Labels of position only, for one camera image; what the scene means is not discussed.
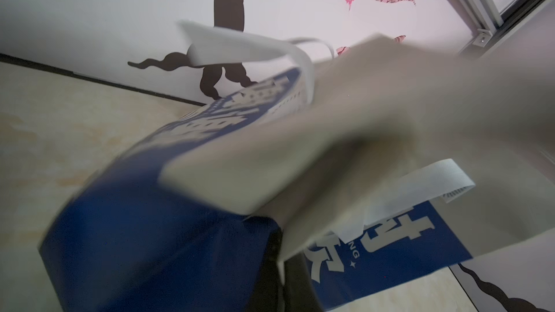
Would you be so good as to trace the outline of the takeout bag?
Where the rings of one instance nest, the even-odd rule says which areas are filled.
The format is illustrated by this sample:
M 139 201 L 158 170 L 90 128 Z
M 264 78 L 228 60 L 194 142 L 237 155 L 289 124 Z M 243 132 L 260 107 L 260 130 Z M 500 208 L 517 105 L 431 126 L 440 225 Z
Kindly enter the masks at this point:
M 39 252 L 64 311 L 245 311 L 270 234 L 323 311 L 554 228 L 554 81 L 377 37 L 184 21 L 196 66 L 294 67 L 153 132 L 89 180 Z

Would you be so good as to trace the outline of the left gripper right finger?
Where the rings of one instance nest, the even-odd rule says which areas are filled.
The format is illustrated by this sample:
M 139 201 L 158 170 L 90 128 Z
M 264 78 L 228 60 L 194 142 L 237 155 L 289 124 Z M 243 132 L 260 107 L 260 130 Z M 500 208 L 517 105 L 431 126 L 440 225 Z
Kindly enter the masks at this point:
M 285 312 L 323 312 L 303 254 L 285 262 Z

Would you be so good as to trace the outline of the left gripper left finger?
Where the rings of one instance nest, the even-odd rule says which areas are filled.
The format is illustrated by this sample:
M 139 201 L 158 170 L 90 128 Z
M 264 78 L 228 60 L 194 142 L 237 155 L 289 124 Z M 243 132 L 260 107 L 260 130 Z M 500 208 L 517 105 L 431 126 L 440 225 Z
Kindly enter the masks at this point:
M 281 311 L 282 288 L 278 270 L 278 254 L 280 252 L 283 234 L 277 230 L 270 234 L 257 274 L 254 289 L 249 298 L 245 311 L 248 312 L 277 312 Z

